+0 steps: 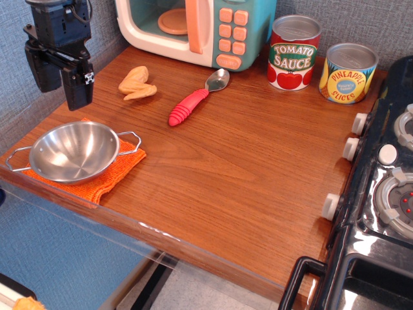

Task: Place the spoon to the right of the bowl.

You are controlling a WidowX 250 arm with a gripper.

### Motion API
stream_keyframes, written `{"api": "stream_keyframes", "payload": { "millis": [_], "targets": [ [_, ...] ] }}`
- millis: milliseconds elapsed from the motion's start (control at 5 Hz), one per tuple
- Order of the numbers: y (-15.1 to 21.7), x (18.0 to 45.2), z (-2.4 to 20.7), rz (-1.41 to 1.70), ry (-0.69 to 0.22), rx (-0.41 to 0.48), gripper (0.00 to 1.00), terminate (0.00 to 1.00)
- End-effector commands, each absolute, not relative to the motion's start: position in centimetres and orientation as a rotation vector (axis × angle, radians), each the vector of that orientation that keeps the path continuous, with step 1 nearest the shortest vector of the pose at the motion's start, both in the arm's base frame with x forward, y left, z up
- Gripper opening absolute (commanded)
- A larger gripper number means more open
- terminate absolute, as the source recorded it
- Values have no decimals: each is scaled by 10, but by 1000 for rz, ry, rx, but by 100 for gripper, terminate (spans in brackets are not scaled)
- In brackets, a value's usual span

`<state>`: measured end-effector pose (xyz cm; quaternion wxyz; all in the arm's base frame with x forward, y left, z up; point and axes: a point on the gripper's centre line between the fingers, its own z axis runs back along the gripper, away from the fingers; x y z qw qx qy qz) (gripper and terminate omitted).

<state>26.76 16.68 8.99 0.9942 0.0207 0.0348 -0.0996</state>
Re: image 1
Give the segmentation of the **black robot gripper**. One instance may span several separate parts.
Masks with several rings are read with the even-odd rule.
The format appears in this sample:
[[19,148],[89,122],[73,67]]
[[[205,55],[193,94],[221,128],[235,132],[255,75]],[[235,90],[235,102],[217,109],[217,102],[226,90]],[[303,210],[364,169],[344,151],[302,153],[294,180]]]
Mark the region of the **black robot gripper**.
[[94,70],[85,43],[92,37],[90,1],[27,1],[34,25],[25,28],[38,44],[71,59],[77,66],[62,69],[48,59],[46,50],[25,45],[25,54],[36,85],[43,93],[57,90],[62,81],[70,111],[93,100]]

